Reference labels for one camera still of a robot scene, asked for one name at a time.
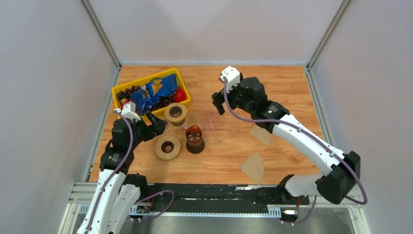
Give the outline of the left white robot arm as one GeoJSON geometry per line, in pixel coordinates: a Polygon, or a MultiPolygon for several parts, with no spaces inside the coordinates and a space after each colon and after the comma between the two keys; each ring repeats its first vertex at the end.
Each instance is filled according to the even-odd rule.
{"type": "Polygon", "coordinates": [[[98,183],[78,234],[117,234],[135,202],[149,196],[147,179],[129,174],[134,150],[141,143],[164,133],[167,121],[151,112],[147,125],[137,114],[114,110],[120,118],[113,123],[112,138],[100,159],[98,183]]]}

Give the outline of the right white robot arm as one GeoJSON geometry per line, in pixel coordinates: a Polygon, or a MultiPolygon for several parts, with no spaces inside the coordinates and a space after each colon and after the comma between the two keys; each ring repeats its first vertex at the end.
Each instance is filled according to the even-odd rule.
{"type": "Polygon", "coordinates": [[[224,87],[212,95],[212,103],[220,115],[226,106],[235,118],[254,123],[290,143],[318,168],[319,174],[286,176],[279,183],[280,201],[288,204],[298,196],[320,195],[333,204],[344,199],[367,204],[357,153],[345,153],[308,130],[288,109],[267,98],[264,85],[256,77],[223,75],[219,79],[224,87]]]}

